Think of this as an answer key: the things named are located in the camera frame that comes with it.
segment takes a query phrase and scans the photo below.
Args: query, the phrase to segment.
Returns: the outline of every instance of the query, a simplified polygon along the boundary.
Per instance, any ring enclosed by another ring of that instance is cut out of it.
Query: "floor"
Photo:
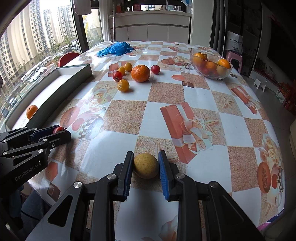
[[[270,89],[266,88],[263,92],[261,88],[256,89],[256,86],[253,85],[254,80],[247,77],[245,77],[245,80],[262,103],[279,141],[286,178],[284,209],[284,212],[286,212],[296,206],[296,160],[293,156],[289,140],[290,125],[295,120],[295,116],[281,105],[275,93]]]

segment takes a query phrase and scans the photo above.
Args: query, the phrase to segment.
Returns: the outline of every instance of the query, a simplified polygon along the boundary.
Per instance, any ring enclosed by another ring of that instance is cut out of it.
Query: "apartment building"
[[[45,30],[48,37],[49,47],[52,48],[57,43],[57,36],[50,9],[43,11]]]
[[[59,21],[59,32],[63,37],[63,41],[65,40],[65,37],[68,37],[69,39],[76,37],[71,13],[71,6],[68,5],[58,7],[57,12]]]
[[[20,80],[24,69],[29,70],[36,63],[37,54],[49,53],[45,40],[39,0],[32,0],[9,24],[0,42],[0,74],[3,85],[13,88]]]

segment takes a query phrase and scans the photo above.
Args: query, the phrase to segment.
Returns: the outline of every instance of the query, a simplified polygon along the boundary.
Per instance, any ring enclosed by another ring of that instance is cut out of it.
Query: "curtain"
[[[101,19],[101,29],[104,41],[112,41],[109,27],[109,15],[112,14],[113,1],[112,0],[99,0],[99,11]]]

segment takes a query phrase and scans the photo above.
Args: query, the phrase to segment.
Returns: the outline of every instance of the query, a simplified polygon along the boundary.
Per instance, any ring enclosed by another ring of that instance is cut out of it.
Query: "bus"
[[[50,61],[51,61],[51,59],[52,59],[52,56],[50,55],[50,56],[47,56],[44,60],[43,60],[43,63],[44,64],[47,64],[47,63],[49,63]]]
[[[35,71],[38,70],[39,68],[43,67],[43,63],[39,62],[38,64],[36,64],[34,67],[32,67],[27,73],[25,73],[25,75],[23,77],[21,77],[21,81],[23,81],[23,83],[25,84],[25,81],[27,79],[29,79],[31,76],[34,75]]]

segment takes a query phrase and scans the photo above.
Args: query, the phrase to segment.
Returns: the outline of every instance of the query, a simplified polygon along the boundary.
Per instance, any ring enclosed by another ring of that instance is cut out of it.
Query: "red chair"
[[[58,67],[65,66],[67,63],[69,63],[71,60],[75,59],[79,55],[80,54],[76,53],[76,52],[70,52],[70,53],[63,55],[59,60]]]

